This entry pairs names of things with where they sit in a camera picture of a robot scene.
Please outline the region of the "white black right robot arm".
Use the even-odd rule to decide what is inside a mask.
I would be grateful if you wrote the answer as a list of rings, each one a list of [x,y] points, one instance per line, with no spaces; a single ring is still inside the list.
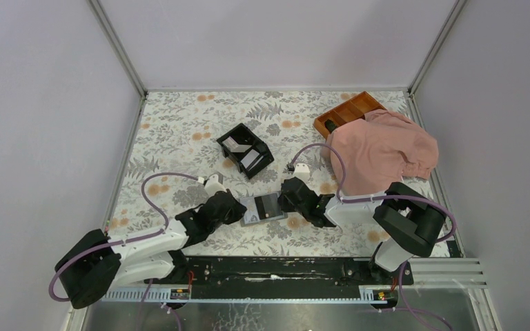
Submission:
[[[388,239],[371,257],[368,274],[385,284],[412,257],[429,257],[451,214],[407,185],[394,182],[378,196],[338,197],[316,194],[301,179],[292,177],[281,186],[278,203],[284,212],[296,212],[316,228],[345,229],[355,223],[380,226]]]

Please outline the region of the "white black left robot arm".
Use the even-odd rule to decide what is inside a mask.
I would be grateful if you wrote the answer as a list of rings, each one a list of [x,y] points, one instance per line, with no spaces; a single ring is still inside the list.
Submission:
[[[54,282],[66,292],[62,298],[50,285],[50,296],[82,309],[109,290],[140,281],[185,283],[190,268],[182,250],[205,241],[221,225],[243,219],[246,207],[229,190],[218,191],[194,208],[178,214],[167,225],[112,238],[100,229],[88,232],[55,266]]]

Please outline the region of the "dark grey credit card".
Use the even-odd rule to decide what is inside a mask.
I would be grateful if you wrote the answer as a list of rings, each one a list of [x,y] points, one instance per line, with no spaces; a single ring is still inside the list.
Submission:
[[[259,222],[278,221],[287,217],[287,213],[281,207],[279,198],[280,192],[272,192],[253,198],[256,217]]]

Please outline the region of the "stack of cards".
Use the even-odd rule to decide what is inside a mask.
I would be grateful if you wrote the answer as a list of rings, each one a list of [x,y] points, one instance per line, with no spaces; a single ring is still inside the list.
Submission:
[[[255,166],[262,159],[260,153],[252,145],[240,144],[234,138],[228,137],[223,141],[225,152],[229,159],[236,160],[238,165],[243,165],[246,170]]]

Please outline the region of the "black card holder box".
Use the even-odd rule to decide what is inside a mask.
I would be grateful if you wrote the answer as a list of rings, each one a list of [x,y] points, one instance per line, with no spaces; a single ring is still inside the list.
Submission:
[[[216,142],[224,157],[230,159],[247,179],[255,177],[275,160],[268,145],[243,123],[217,138]]]

